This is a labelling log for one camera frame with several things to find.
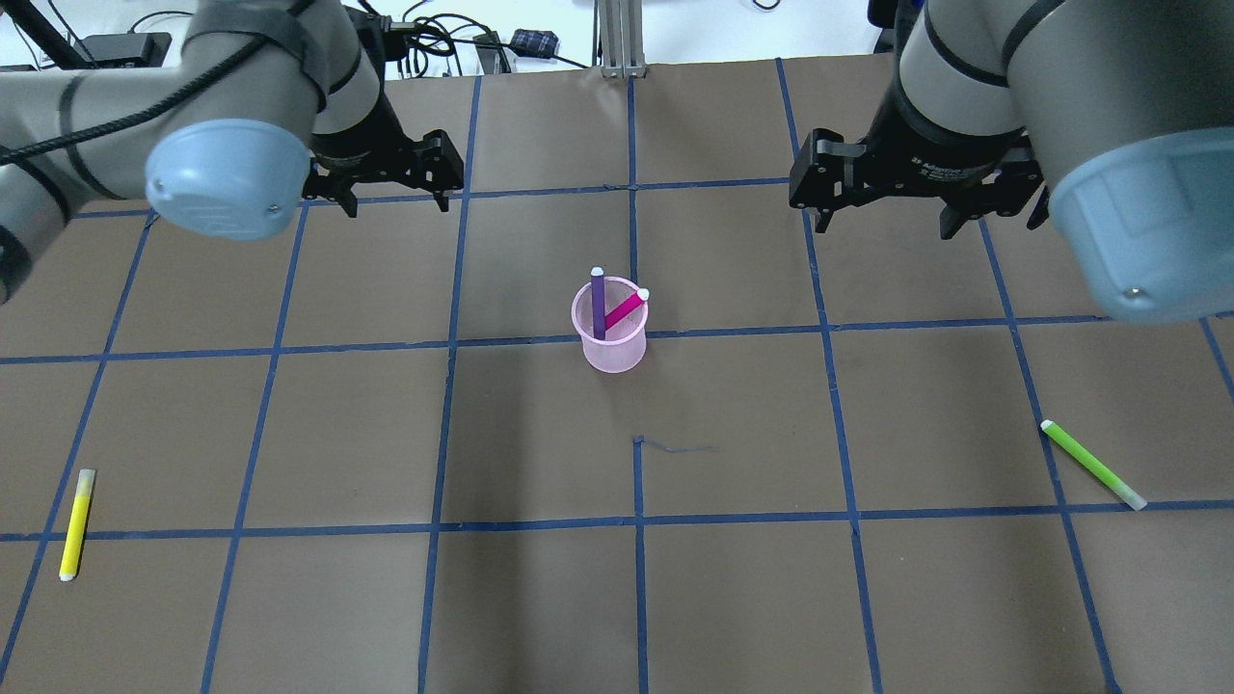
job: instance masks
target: translucent pink cup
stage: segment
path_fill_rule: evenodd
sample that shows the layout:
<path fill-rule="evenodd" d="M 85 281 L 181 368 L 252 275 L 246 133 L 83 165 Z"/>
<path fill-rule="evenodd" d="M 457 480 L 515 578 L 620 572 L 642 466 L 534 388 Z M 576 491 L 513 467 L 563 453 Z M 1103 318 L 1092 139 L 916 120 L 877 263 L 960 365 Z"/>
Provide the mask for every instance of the translucent pink cup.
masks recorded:
<path fill-rule="evenodd" d="M 638 285 L 619 277 L 605 278 L 605 310 L 612 311 L 618 304 L 638 291 Z M 605 340 L 591 333 L 591 285 L 585 284 L 574 295 L 570 306 L 574 330 L 582 338 L 582 356 L 587 363 L 605 373 L 622 373 L 634 368 L 647 353 L 647 304 L 608 328 Z"/>

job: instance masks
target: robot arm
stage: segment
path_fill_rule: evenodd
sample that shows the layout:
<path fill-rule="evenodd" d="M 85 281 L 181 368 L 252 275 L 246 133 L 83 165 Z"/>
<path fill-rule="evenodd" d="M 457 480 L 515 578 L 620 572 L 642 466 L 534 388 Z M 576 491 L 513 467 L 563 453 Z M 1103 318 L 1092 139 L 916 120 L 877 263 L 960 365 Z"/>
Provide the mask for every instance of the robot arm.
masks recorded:
<path fill-rule="evenodd" d="M 871 19 L 887 7 L 871 2 Z M 914 14 L 900 2 L 869 133 L 814 130 L 792 168 L 790 204 L 817 210 L 818 231 L 849 205 L 939 196 L 949 238 L 1019 214 L 1044 180 L 1029 226 L 1053 214 L 1111 316 L 1234 307 L 1234 5 L 930 0 Z"/>
<path fill-rule="evenodd" d="M 301 198 L 355 215 L 354 183 L 445 195 L 443 131 L 406 137 L 380 17 L 338 0 L 202 0 L 175 68 L 0 75 L 0 303 L 90 200 L 148 198 L 185 228 L 267 238 Z"/>

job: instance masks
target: white surface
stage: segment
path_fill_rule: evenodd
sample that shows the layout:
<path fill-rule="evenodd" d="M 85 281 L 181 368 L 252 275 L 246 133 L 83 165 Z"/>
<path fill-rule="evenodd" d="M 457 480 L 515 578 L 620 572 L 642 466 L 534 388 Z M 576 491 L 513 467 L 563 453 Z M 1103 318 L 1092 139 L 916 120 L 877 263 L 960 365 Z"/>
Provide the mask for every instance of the white surface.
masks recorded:
<path fill-rule="evenodd" d="M 358 6 L 354 1 L 348 5 Z M 371 0 L 374 7 L 391 14 L 395 21 L 411 0 Z M 59 21 L 47 0 L 35 6 L 53 26 Z M 79 36 L 120 33 L 142 15 L 158 10 L 191 11 L 191 0 L 56 0 L 64 17 Z M 802 56 L 844 56 L 869 53 L 879 30 L 865 20 L 866 0 L 781 0 L 780 6 L 763 11 L 750 0 L 643 0 L 643 42 L 648 63 L 713 63 L 795 58 Z M 457 12 L 491 26 L 503 41 L 516 28 L 553 31 L 561 43 L 558 52 L 584 64 L 591 64 L 591 0 L 431 0 L 412 15 Z M 173 36 L 167 64 L 175 64 L 179 40 L 186 17 L 162 16 L 147 20 L 139 30 L 165 31 Z M 458 26 L 457 20 L 448 27 Z M 474 32 L 462 32 L 465 37 Z M 474 74 L 478 61 L 471 47 L 462 47 L 464 72 Z M 15 33 L 12 20 L 0 17 L 0 64 L 30 63 L 30 53 Z M 441 58 L 431 63 L 431 74 L 445 69 Z M 394 64 L 389 77 L 397 78 Z M 516 72 L 569 69 L 552 61 L 518 58 Z"/>

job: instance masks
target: yellow highlighter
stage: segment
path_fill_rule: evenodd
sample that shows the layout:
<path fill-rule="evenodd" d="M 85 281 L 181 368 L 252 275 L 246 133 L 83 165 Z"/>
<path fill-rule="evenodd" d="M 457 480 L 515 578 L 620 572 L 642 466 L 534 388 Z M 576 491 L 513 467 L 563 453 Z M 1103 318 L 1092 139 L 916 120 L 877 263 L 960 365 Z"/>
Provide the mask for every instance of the yellow highlighter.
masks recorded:
<path fill-rule="evenodd" d="M 64 556 L 60 558 L 60 580 L 77 578 L 81 562 L 81 541 L 85 538 L 85 517 L 90 514 L 90 494 L 94 493 L 94 470 L 78 473 L 78 493 L 73 496 L 69 515 L 69 532 L 64 537 Z"/>

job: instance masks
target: black cable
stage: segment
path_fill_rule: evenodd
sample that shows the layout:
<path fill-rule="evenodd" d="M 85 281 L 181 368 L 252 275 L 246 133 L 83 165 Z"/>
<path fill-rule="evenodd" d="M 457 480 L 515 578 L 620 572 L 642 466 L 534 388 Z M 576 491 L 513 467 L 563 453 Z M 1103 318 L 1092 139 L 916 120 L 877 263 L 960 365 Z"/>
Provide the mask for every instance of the black cable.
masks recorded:
<path fill-rule="evenodd" d="M 458 48 L 454 46 L 454 38 L 450 36 L 453 32 L 448 31 L 445 25 L 434 17 L 417 17 L 412 25 L 412 30 L 406 32 L 404 36 L 408 54 L 412 58 L 411 61 L 407 61 L 406 57 L 404 58 L 407 65 L 407 72 L 411 77 L 424 77 L 428 72 L 427 56 L 437 56 L 447 59 L 449 59 L 450 56 L 454 56 L 454 64 L 458 65 L 459 74 L 463 74 L 463 63 L 459 59 Z M 428 37 L 432 41 L 429 43 L 424 43 L 421 41 L 421 37 Z M 445 48 L 438 47 L 442 42 L 445 43 Z M 426 57 L 423 68 L 420 67 L 422 53 Z"/>
<path fill-rule="evenodd" d="M 508 44 L 508 43 L 496 43 L 496 44 L 492 43 L 492 42 L 484 42 L 484 43 L 481 43 L 479 41 L 469 41 L 466 38 L 455 38 L 454 42 L 455 43 L 470 43 L 473 46 L 500 46 L 502 48 L 510 48 L 511 51 L 515 49 L 515 47 L 511 46 L 511 44 Z M 550 61 L 560 61 L 560 62 L 563 62 L 563 63 L 565 63 L 568 65 L 574 65 L 576 68 L 582 68 L 582 69 L 587 69 L 587 68 L 591 67 L 591 65 L 584 65 L 582 63 L 576 63 L 576 62 L 574 62 L 574 61 L 571 61 L 569 58 L 563 58 L 560 56 L 549 56 L 548 59 L 550 59 Z"/>
<path fill-rule="evenodd" d="M 94 54 L 90 53 L 90 48 L 88 48 L 85 42 L 81 41 L 81 37 L 79 37 L 77 32 L 73 31 L 73 27 L 69 26 L 68 20 L 65 20 L 64 15 L 60 14 L 60 10 L 56 6 L 56 2 L 53 0 L 47 0 L 47 5 L 52 9 L 53 12 L 56 12 L 56 17 L 60 20 L 60 23 L 64 25 L 64 28 L 68 30 L 69 37 L 78 42 L 78 46 L 81 47 L 81 51 L 85 51 L 85 57 L 90 59 L 90 64 L 97 68 L 99 62 L 94 59 Z"/>
<path fill-rule="evenodd" d="M 300 14 L 308 9 L 308 6 L 313 2 L 315 0 L 297 0 L 296 4 L 288 10 L 288 14 L 294 17 L 300 16 Z M 268 41 L 269 38 L 264 36 L 254 37 L 253 41 L 246 43 L 239 51 L 236 51 L 215 67 L 190 79 L 183 86 L 157 101 L 153 106 L 137 111 L 136 114 L 121 116 L 105 123 L 69 132 L 42 142 L 35 142 L 16 149 L 10 149 L 0 154 L 0 167 L 21 162 L 31 157 L 37 157 L 39 154 L 46 154 L 48 152 L 54 152 L 56 149 L 80 144 L 81 142 L 88 142 L 90 140 L 97 140 L 100 137 L 149 122 L 218 83 L 218 80 L 227 77 L 232 70 L 239 67 L 241 63 L 252 58 L 258 51 L 265 47 Z"/>
<path fill-rule="evenodd" d="M 415 5 L 412 5 L 411 7 L 407 7 L 407 11 L 405 11 L 405 12 L 402 14 L 402 21 L 407 21 L 407 15 L 410 15 L 410 14 L 415 12 L 415 11 L 416 11 L 416 7 L 421 7 L 421 6 L 423 6 L 423 5 L 427 5 L 427 4 L 428 4 L 428 0 L 420 0 L 420 2 L 416 2 L 416 4 L 415 4 Z"/>
<path fill-rule="evenodd" d="M 36 70 L 43 69 L 43 65 L 38 63 L 38 54 L 35 53 L 35 48 L 30 44 L 28 41 L 26 41 L 26 35 L 21 32 L 21 27 L 17 26 L 17 22 L 14 22 L 12 30 L 17 32 L 17 38 L 20 38 L 21 42 L 26 44 L 26 51 L 30 51 L 30 57 L 33 58 L 35 61 L 35 69 Z"/>
<path fill-rule="evenodd" d="M 159 10 L 158 12 L 151 12 L 151 14 L 146 15 L 144 17 L 142 17 L 142 19 L 137 20 L 136 22 L 133 22 L 133 26 L 128 27 L 128 32 L 127 33 L 136 33 L 137 32 L 137 25 L 144 22 L 146 20 L 148 20 L 151 17 L 158 17 L 158 16 L 162 16 L 162 15 L 179 15 L 181 17 L 191 17 L 193 12 L 185 12 L 184 10 Z"/>

